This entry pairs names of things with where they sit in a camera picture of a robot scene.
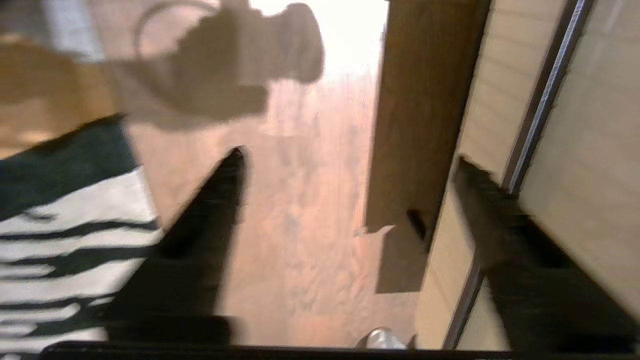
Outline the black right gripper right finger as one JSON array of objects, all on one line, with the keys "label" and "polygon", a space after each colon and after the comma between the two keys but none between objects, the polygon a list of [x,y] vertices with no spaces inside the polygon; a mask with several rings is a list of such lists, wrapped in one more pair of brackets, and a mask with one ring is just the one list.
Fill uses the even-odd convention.
[{"label": "black right gripper right finger", "polygon": [[510,348],[635,351],[639,324],[503,191],[466,158],[455,193]]}]

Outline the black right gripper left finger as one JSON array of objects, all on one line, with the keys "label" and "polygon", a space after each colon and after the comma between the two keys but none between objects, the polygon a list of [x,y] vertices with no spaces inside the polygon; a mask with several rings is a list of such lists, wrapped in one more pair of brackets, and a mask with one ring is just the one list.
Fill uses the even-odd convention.
[{"label": "black right gripper left finger", "polygon": [[230,344],[233,326],[214,308],[245,175],[245,154],[233,148],[107,306],[110,342]]}]

